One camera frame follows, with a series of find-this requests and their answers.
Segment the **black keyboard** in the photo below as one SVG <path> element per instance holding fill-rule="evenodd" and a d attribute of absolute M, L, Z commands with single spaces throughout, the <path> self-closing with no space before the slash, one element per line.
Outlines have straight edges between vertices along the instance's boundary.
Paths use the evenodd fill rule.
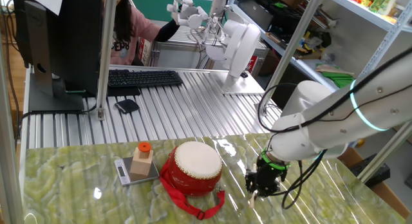
<path fill-rule="evenodd" d="M 110 70 L 109 86 L 121 87 L 149 87 L 180 85 L 183 81 L 175 71 L 138 71 Z"/>

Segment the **person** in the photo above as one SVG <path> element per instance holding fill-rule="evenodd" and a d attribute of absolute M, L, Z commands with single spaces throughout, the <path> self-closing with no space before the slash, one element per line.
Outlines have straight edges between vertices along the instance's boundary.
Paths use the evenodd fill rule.
<path fill-rule="evenodd" d="M 135 57 L 138 38 L 149 42 L 165 42 L 179 29 L 174 20 L 160 27 L 131 5 L 129 0 L 117 0 L 110 64 L 142 66 Z"/>

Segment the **pink jacket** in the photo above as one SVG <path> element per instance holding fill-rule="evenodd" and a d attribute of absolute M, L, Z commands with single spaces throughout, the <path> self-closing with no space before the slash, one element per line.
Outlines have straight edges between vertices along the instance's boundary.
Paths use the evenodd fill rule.
<path fill-rule="evenodd" d="M 130 42 L 118 42 L 113 38 L 110 64 L 131 65 L 135 58 L 137 39 L 141 37 L 152 42 L 159 33 L 160 27 L 146 19 L 134 6 L 131 8 L 131 20 L 135 37 L 131 37 Z"/>

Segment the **digital scale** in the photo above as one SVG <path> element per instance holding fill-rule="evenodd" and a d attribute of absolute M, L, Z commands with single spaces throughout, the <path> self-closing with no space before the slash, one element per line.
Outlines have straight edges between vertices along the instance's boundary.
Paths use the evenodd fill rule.
<path fill-rule="evenodd" d="M 116 165 L 116 170 L 118 177 L 120 178 L 120 182 L 122 183 L 123 186 L 127 185 L 133 185 L 136 183 L 140 182 L 146 182 L 149 180 L 155 180 L 159 178 L 159 172 L 157 171 L 157 168 L 155 164 L 152 162 L 149 174 L 145 177 L 141 177 L 138 180 L 130 180 L 130 168 L 131 168 L 131 163 L 133 162 L 133 157 L 128 157 L 128 158 L 123 158 L 119 160 L 115 160 L 115 165 Z"/>

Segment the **red strap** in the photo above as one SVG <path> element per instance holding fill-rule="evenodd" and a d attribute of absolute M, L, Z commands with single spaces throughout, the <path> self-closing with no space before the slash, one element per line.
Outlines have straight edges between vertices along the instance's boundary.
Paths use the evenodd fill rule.
<path fill-rule="evenodd" d="M 160 181 L 165 187 L 167 193 L 170 195 L 172 201 L 182 210 L 196 216 L 199 220 L 203 220 L 213 217 L 213 215 L 215 215 L 217 211 L 220 209 L 220 207 L 222 207 L 225 203 L 225 191 L 220 191 L 218 192 L 218 198 L 220 199 L 220 203 L 217 206 L 210 208 L 205 212 L 203 212 L 201 209 L 192 206 L 187 202 L 186 196 L 172 186 L 169 173 L 167 173 L 168 168 L 169 159 L 167 159 L 165 165 L 163 165 L 162 170 L 160 171 Z"/>

